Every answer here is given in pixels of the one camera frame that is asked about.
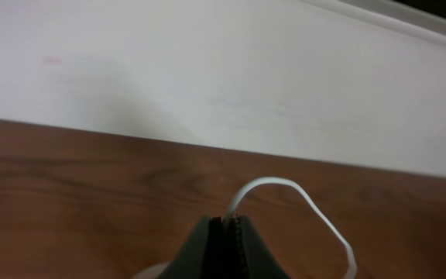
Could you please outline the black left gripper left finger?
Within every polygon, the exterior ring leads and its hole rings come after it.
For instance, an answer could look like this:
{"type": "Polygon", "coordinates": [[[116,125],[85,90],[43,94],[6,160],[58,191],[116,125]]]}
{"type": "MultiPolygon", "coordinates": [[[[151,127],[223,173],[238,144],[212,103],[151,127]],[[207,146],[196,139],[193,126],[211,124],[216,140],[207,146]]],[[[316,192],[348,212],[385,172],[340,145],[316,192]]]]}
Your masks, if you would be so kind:
{"type": "Polygon", "coordinates": [[[220,279],[225,271],[221,217],[203,216],[159,279],[220,279]]]}

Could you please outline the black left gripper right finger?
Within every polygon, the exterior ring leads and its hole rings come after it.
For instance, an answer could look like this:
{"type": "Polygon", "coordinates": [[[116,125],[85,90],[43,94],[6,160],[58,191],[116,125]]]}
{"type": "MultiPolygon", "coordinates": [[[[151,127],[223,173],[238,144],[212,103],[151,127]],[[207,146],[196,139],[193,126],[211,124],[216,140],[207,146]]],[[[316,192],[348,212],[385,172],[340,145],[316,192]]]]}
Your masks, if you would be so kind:
{"type": "Polygon", "coordinates": [[[238,268],[243,278],[290,279],[248,216],[232,218],[228,229],[235,237],[238,268]]]}

